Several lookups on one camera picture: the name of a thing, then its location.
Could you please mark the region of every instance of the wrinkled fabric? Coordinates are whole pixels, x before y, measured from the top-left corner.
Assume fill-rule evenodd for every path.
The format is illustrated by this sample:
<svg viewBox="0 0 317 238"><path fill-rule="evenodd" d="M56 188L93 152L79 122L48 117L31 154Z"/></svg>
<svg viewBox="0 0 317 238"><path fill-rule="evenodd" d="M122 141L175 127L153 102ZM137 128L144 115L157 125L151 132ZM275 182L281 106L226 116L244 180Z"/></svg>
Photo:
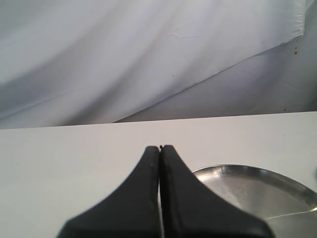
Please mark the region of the wrinkled fabric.
<svg viewBox="0 0 317 238"><path fill-rule="evenodd" d="M117 121L302 36L307 8L305 0L1 4L0 128Z"/></svg>

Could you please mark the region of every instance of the white cloth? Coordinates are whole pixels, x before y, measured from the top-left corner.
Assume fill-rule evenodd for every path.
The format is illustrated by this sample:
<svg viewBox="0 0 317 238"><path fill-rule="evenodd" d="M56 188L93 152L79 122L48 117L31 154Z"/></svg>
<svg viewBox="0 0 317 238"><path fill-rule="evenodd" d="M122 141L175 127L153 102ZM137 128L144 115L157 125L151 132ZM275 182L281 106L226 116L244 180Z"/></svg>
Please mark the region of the white cloth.
<svg viewBox="0 0 317 238"><path fill-rule="evenodd" d="M303 35L306 13L305 0L1 4L0 128L119 120Z"/></svg>

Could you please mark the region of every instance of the metal plate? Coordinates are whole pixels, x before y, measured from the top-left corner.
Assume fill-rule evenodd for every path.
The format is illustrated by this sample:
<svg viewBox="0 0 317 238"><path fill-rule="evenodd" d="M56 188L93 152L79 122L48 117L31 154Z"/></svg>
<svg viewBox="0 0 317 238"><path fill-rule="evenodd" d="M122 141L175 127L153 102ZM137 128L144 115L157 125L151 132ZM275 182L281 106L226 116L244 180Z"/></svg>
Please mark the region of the metal plate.
<svg viewBox="0 0 317 238"><path fill-rule="evenodd" d="M272 171L241 165L193 172L220 197L265 220L278 238L317 238L317 194Z"/></svg>

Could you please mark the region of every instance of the white tabletop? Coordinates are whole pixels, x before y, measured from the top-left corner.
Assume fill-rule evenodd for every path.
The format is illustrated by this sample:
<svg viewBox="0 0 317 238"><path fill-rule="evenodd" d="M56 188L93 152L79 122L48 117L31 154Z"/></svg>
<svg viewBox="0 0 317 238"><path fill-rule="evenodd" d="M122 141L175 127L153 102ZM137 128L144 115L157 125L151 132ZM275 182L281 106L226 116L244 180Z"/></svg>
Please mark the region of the white tabletop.
<svg viewBox="0 0 317 238"><path fill-rule="evenodd" d="M109 195L147 145L172 144L192 170L243 164L317 191L317 113L0 130L0 237L55 237Z"/></svg>

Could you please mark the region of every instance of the stainless steel plate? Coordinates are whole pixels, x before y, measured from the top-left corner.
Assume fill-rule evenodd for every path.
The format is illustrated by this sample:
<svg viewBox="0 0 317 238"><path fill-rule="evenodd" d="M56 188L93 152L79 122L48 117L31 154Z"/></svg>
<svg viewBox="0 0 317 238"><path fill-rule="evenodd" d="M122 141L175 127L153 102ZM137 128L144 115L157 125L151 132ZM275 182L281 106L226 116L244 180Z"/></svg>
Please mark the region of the stainless steel plate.
<svg viewBox="0 0 317 238"><path fill-rule="evenodd" d="M264 219L278 238L317 238L317 194L272 171L241 165L193 172L220 197Z"/></svg>

